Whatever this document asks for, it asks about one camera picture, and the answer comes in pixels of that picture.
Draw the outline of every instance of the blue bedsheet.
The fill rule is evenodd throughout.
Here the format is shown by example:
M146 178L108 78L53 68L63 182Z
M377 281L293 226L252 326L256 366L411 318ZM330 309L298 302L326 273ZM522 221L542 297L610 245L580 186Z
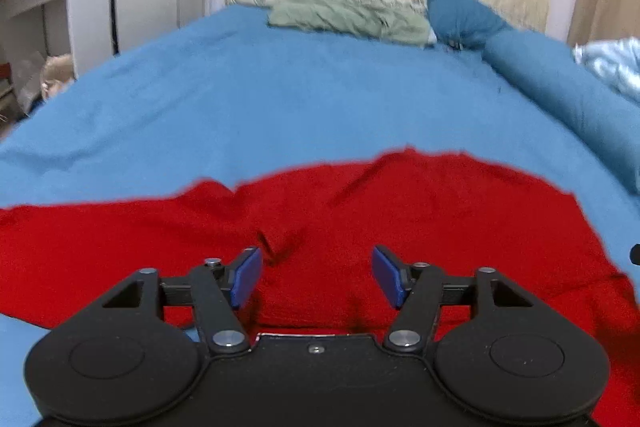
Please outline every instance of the blue bedsheet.
M465 150L574 192L640 287L636 200L479 54L265 22L231 7L82 77L0 144L0 206L166 195L203 176L232 186L406 144ZM27 427L20 368L42 330L0 317L0 331L0 427Z

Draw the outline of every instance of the red towel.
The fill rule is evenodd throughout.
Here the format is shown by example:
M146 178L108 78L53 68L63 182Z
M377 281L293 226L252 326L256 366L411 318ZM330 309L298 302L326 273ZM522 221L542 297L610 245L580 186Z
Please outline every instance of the red towel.
M235 192L202 182L167 200L0 211L0 312L53 327L140 267L182 275L260 245L242 312L252 331L374 331L394 312L370 273L381 243L452 275L494 266L596 336L612 376L604 427L640 420L640 314L574 197L466 155L406 150L285 172ZM176 323L187 319L168 313ZM441 333L465 320L447 309Z

